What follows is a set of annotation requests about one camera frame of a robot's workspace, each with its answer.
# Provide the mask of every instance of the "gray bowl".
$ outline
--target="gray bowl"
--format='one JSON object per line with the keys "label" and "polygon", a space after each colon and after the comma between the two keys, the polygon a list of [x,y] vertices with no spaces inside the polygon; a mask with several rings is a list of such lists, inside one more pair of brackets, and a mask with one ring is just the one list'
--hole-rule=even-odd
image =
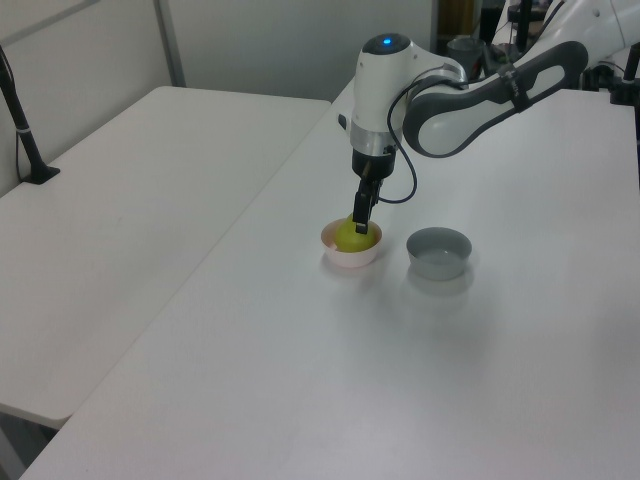
{"label": "gray bowl", "polygon": [[430,280],[450,280],[461,275],[471,255],[471,242],[450,228],[418,230],[407,240],[415,272]]}

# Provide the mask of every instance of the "black cable stand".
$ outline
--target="black cable stand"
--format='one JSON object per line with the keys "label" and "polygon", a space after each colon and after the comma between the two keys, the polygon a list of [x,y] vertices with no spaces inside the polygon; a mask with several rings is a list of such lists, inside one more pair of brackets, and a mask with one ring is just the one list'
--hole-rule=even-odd
{"label": "black cable stand", "polygon": [[33,133],[31,133],[31,127],[29,127],[24,110],[20,105],[13,72],[2,47],[0,47],[0,89],[2,89],[2,94],[16,126],[16,132],[20,136],[20,140],[22,140],[22,145],[31,164],[31,174],[25,177],[24,181],[42,185],[60,173],[60,169],[49,167],[42,161]]}

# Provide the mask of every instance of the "black cable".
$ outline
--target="black cable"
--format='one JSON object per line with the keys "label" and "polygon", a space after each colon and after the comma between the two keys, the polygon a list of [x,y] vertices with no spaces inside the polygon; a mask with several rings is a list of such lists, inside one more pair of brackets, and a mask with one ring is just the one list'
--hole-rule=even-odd
{"label": "black cable", "polygon": [[22,183],[24,179],[20,176],[20,163],[19,160],[19,152],[20,152],[20,135],[16,132],[16,174],[18,175],[18,182]]}
{"label": "black cable", "polygon": [[598,63],[602,63],[602,64],[605,64],[605,65],[611,65],[612,67],[616,67],[618,70],[620,70],[622,73],[624,73],[624,68],[622,68],[620,65],[616,65],[613,62],[607,62],[607,61],[601,60]]}
{"label": "black cable", "polygon": [[[398,94],[398,96],[395,98],[395,100],[391,103],[391,107],[389,107],[389,113],[387,114],[387,128],[389,129],[389,133],[391,134],[391,138],[393,138],[393,141],[396,142],[396,146],[397,146],[398,150],[400,150],[400,152],[402,153],[402,156],[404,157],[405,161],[407,162],[409,170],[411,170],[411,178],[413,179],[413,188],[411,189],[411,193],[409,195],[407,195],[404,198],[401,198],[400,200],[389,200],[389,199],[386,199],[386,198],[379,197],[378,200],[381,201],[382,203],[389,203],[389,204],[392,204],[392,205],[398,205],[400,203],[406,203],[406,202],[408,202],[409,200],[411,200],[413,198],[413,196],[416,194],[416,191],[418,190],[418,176],[416,175],[416,169],[413,166],[413,163],[411,163],[411,159],[409,158],[409,155],[407,154],[406,150],[404,149],[404,147],[400,143],[400,140],[398,139],[398,136],[393,131],[393,126],[391,125],[391,115],[393,114],[393,109],[396,107],[396,105],[402,99],[402,97],[404,97],[406,94],[408,94],[412,89],[417,87],[422,82],[423,82],[423,80],[418,80],[416,82],[411,83],[411,85],[409,85],[404,90],[402,90]],[[453,85],[453,86],[456,86],[456,87],[459,87],[459,88],[468,85],[468,83],[453,83],[450,79],[443,78],[443,79],[437,81],[436,83],[434,83],[432,85],[429,85],[429,87],[431,88],[431,87],[435,87],[437,85],[442,85],[442,84],[450,84],[450,85]]]}
{"label": "black cable", "polygon": [[0,57],[2,58],[3,63],[7,66],[7,71],[9,72],[9,76],[11,77],[11,83],[15,87],[16,81],[13,77],[13,70],[11,70],[11,64],[7,59],[7,56],[4,54],[4,50],[2,49],[2,45],[0,45]]}
{"label": "black cable", "polygon": [[542,37],[542,34],[544,33],[544,31],[547,29],[547,27],[549,26],[549,24],[551,23],[551,21],[553,20],[553,17],[556,16],[556,14],[558,13],[558,10],[560,10],[562,8],[562,6],[565,4],[564,0],[560,0],[560,2],[558,2],[558,6],[556,7],[556,9],[551,12],[551,15],[549,15],[549,18],[547,18],[546,22],[544,22],[542,24],[542,28],[540,29],[540,31],[538,32],[538,35],[536,35],[536,38],[533,40],[533,42],[531,43],[531,45],[529,45],[529,48],[527,48],[524,53],[522,54],[522,56],[524,57],[527,53],[529,53],[529,50],[531,50],[533,48],[533,46],[538,43],[538,40],[540,40],[540,37]]}
{"label": "black cable", "polygon": [[[9,60],[7,59],[7,56],[5,55],[4,50],[2,49],[2,45],[0,45],[0,59],[5,64],[5,66],[7,68],[7,71],[9,72],[9,76],[11,77],[11,84],[15,88],[16,80],[15,80],[15,77],[13,76],[13,70],[11,69],[11,64],[9,63]],[[24,180],[23,180],[22,176],[20,175],[20,163],[19,162],[20,162],[20,134],[16,131],[16,175],[18,176],[18,181],[20,183],[22,183]]]}

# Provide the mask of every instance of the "yellow fruit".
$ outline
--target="yellow fruit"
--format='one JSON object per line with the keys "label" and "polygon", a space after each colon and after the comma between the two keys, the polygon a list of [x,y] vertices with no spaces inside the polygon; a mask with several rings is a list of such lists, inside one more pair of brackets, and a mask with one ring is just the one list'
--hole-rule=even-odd
{"label": "yellow fruit", "polygon": [[364,235],[356,232],[356,223],[353,221],[353,215],[349,215],[336,230],[334,241],[339,251],[356,253],[373,247],[376,243],[376,236],[373,228],[369,228],[369,231]]}

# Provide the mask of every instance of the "white table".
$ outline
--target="white table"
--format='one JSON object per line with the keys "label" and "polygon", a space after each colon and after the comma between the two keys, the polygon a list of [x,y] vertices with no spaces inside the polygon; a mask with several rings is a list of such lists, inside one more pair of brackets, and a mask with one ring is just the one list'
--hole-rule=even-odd
{"label": "white table", "polygon": [[[455,157],[414,153],[415,200],[374,209],[381,257],[343,271],[319,236],[357,186],[350,98],[24,480],[636,478],[633,111],[563,91]],[[408,188],[399,160],[384,193]],[[470,237],[465,276],[408,272],[406,238],[433,225]]]}
{"label": "white table", "polygon": [[328,107],[160,88],[0,199],[0,411],[59,428]]}

